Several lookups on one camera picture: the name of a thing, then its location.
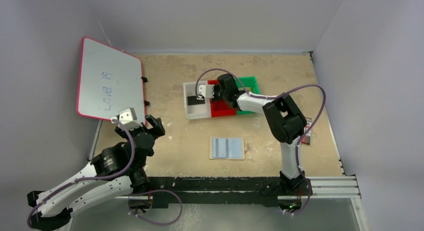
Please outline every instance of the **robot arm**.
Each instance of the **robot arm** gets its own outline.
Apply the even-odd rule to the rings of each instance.
[[[280,142],[283,157],[281,172],[288,179],[291,187],[296,187],[303,180],[299,172],[299,170],[303,172],[303,168],[301,161],[296,160],[295,148],[297,141],[304,133],[307,121],[292,97],[287,95],[277,98],[277,96],[248,94],[244,90],[239,90],[230,74],[220,75],[217,81],[219,92],[213,92],[213,88],[200,85],[199,93],[205,98],[223,99],[233,109],[265,115],[272,135]],[[298,147],[298,155],[300,156],[300,147]]]
[[[134,140],[134,154],[130,142],[120,142],[105,148],[95,156],[81,171],[65,182],[50,190],[32,191],[27,199],[30,206],[37,207],[30,217],[31,228],[52,231],[66,225],[72,217],[84,210],[118,196],[146,191],[149,179],[143,167],[147,156],[154,154],[155,140],[165,135],[161,119],[147,115],[146,120],[152,125],[147,129],[138,123],[134,109],[128,108],[112,120],[119,120]],[[121,127],[115,132],[122,138],[129,139]],[[121,172],[132,158],[131,165],[121,175],[108,178]],[[46,197],[57,192],[50,199]]]

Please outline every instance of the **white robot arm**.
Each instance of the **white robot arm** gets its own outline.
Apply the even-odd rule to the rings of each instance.
[[[27,220],[30,228],[56,230],[90,207],[135,190],[147,191],[149,180],[143,167],[147,156],[154,154],[155,140],[165,135],[161,119],[147,115],[152,125],[147,129],[136,121],[134,109],[127,108],[111,120],[119,123],[115,132],[131,142],[105,148],[77,174],[50,190],[28,193],[28,204],[33,207]]]
[[[256,97],[251,97],[247,93],[243,93],[237,98],[237,104],[241,111],[250,111],[264,115],[263,106],[275,100],[276,96],[265,96],[255,94]],[[300,135],[293,139],[292,143],[279,142],[281,148],[282,169],[281,172],[289,179],[294,179],[300,176],[299,169],[303,171],[302,162],[299,160],[299,165],[296,163],[296,143],[300,139]],[[301,155],[301,147],[297,147],[298,155]]]

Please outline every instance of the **red plastic bin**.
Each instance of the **red plastic bin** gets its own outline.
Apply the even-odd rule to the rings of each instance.
[[[217,85],[217,80],[208,80],[208,85]],[[210,102],[210,114],[212,118],[233,116],[237,114],[237,110],[230,108],[224,100],[216,100]]]

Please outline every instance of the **wooden work surface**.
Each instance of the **wooden work surface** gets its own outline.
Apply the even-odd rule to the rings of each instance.
[[[278,176],[282,169],[280,144],[273,137],[265,116],[244,114],[230,117],[186,119],[183,83],[194,82],[205,70],[222,68],[239,77],[255,76],[260,92],[279,95],[294,87],[316,83],[307,55],[138,55],[143,62],[147,114],[162,118],[166,135],[156,140],[154,156],[147,157],[148,176],[258,177]],[[223,74],[207,73],[202,80]],[[317,88],[291,95],[306,117],[315,118],[321,106]],[[210,160],[211,137],[244,138],[245,160]],[[122,141],[114,125],[104,121],[95,154]],[[302,145],[301,161],[307,176],[342,176],[327,113],[311,134],[311,145]]]

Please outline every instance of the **white wall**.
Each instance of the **white wall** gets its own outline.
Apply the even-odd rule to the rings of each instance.
[[[29,230],[27,193],[87,160],[96,120],[76,113],[81,38],[105,41],[86,0],[0,0],[0,230]]]
[[[90,0],[112,44],[136,52],[312,51],[342,0]]]
[[[372,230],[424,230],[424,0],[344,0],[314,62]]]

